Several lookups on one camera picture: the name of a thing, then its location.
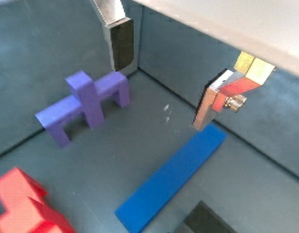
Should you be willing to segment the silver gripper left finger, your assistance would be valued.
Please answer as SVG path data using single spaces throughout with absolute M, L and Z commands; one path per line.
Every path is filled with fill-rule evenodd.
M 135 71 L 135 27 L 123 0 L 90 0 L 102 22 L 111 67 L 117 72 Z

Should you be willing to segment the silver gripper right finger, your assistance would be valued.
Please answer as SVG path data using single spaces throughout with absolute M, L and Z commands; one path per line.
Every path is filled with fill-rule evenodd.
M 234 71 L 225 69 L 205 85 L 194 128 L 202 130 L 225 108 L 238 112 L 248 101 L 244 94 L 265 84 L 276 69 L 277 67 L 261 58 L 241 52 Z

